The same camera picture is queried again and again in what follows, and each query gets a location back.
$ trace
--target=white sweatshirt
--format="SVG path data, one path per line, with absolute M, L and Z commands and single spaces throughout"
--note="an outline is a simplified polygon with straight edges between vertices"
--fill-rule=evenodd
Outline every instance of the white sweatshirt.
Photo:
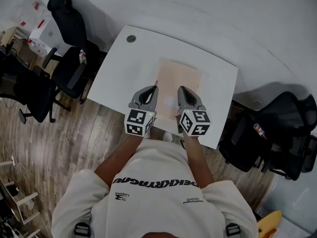
M 89 220 L 95 238 L 141 238 L 152 232 L 222 238 L 229 223 L 238 224 L 246 238 L 258 236 L 252 210 L 233 182 L 200 189 L 181 146 L 146 139 L 111 190 L 91 170 L 73 176 L 53 213 L 53 237 L 70 238 L 77 223 Z

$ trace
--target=white cable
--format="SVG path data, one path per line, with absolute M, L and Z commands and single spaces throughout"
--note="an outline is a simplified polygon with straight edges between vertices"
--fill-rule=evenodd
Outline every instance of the white cable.
M 13 152 L 13 154 L 11 155 L 11 157 L 12 157 L 13 162 L 15 163 L 15 165 L 13 165 L 14 168 L 15 168 L 15 169 L 20 169 L 20 172 L 21 172 L 21 174 L 23 175 L 23 177 L 24 177 L 26 180 L 29 180 L 28 171 L 26 170 L 25 166 L 23 166 L 21 163 L 18 163 L 18 160 L 17 160 L 17 158 L 16 158 L 16 156 L 15 156 L 15 147 L 13 147 L 13 150 L 14 150 L 14 152 Z M 24 173 L 23 173 L 23 171 L 22 171 L 22 168 L 25 170 L 25 173 L 26 173 L 27 178 L 26 178 L 26 176 L 24 175 Z

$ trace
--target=person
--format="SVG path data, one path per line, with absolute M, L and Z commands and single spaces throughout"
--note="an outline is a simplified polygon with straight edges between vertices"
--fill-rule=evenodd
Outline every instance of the person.
M 93 172 L 76 173 L 53 212 L 54 238 L 77 223 L 95 238 L 258 237 L 254 214 L 232 181 L 214 182 L 197 137 L 179 145 L 129 135 Z

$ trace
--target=black strap buckle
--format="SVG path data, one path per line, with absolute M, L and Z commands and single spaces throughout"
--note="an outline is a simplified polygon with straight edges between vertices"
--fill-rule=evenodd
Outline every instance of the black strap buckle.
M 84 222 L 78 223 L 75 226 L 74 233 L 76 236 L 90 237 L 90 227 Z
M 226 226 L 226 233 L 228 237 L 238 235 L 241 233 L 240 226 L 236 223 L 230 223 Z

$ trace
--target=black office chair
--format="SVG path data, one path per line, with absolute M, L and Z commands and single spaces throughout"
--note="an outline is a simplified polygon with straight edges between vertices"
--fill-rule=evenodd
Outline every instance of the black office chair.
M 27 117 L 34 117 L 38 122 L 43 122 L 48 113 L 50 113 L 50 122 L 54 122 L 53 103 L 70 111 L 70 108 L 55 99 L 58 92 L 50 75 L 41 68 L 29 70 L 14 55 L 7 55 L 0 60 L 0 97 L 27 105 L 30 113 L 24 114 L 21 109 L 19 110 L 23 124 Z
M 270 170 L 292 180 L 313 169 L 317 143 L 310 133 L 317 125 L 317 106 L 312 95 L 297 100 L 284 92 L 259 111 L 244 109 L 234 122 L 226 123 L 226 136 L 219 144 L 228 163 L 247 172 L 260 167 L 261 161 L 255 165 L 260 156 L 262 172 Z M 264 130 L 266 140 L 253 129 L 255 123 Z
M 84 20 L 72 7 L 71 0 L 49 0 L 48 10 L 52 12 L 65 43 L 74 47 L 63 57 L 56 56 L 57 49 L 53 48 L 42 66 L 46 68 L 50 60 L 59 61 L 52 79 L 68 96 L 74 99 L 80 97 L 82 104 L 85 86 L 90 78 L 94 78 L 100 67 L 101 52 L 97 45 L 87 40 Z M 80 50 L 86 53 L 87 65 L 79 62 Z

